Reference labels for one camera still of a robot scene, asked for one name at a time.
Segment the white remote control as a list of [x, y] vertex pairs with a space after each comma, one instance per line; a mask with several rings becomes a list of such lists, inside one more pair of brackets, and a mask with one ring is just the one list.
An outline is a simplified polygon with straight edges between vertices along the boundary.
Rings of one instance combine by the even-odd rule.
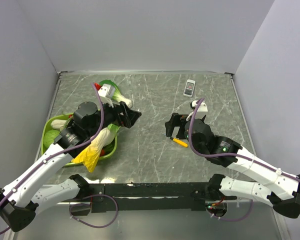
[[191, 98], [195, 91], [196, 82], [192, 79], [187, 79], [183, 91], [183, 96]]

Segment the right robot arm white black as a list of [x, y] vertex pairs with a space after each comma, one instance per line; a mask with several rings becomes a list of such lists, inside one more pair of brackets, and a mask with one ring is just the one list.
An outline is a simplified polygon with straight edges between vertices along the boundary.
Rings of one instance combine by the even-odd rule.
[[215, 135], [204, 119], [173, 113], [165, 122], [165, 135], [188, 140], [192, 151], [212, 164], [228, 168], [251, 178], [251, 181], [214, 174], [209, 180], [208, 193], [213, 199], [222, 196], [246, 198], [271, 206], [278, 214], [296, 219], [300, 215], [300, 174], [289, 174], [253, 155], [238, 142]]

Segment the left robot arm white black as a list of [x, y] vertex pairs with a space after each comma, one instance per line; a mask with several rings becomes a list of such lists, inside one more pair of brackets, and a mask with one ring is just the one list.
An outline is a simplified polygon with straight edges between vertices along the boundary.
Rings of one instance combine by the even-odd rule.
[[90, 145], [92, 138], [110, 124], [131, 128], [141, 112], [130, 109], [123, 101], [100, 108], [91, 101], [83, 102], [73, 113], [68, 127], [54, 139], [45, 153], [15, 181], [0, 188], [0, 216], [13, 232], [27, 227], [45, 208], [65, 200], [85, 200], [89, 183], [79, 174], [42, 190], [42, 186], [64, 165]]

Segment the yellow handled screwdriver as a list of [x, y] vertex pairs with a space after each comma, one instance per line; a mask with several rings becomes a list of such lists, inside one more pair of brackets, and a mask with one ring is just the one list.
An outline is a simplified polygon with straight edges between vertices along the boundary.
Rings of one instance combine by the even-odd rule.
[[172, 140], [173, 142], [177, 143], [178, 145], [184, 147], [184, 148], [187, 148], [188, 147], [188, 144], [182, 140], [179, 140], [177, 138], [174, 138], [174, 137], [170, 137], [170, 140]]

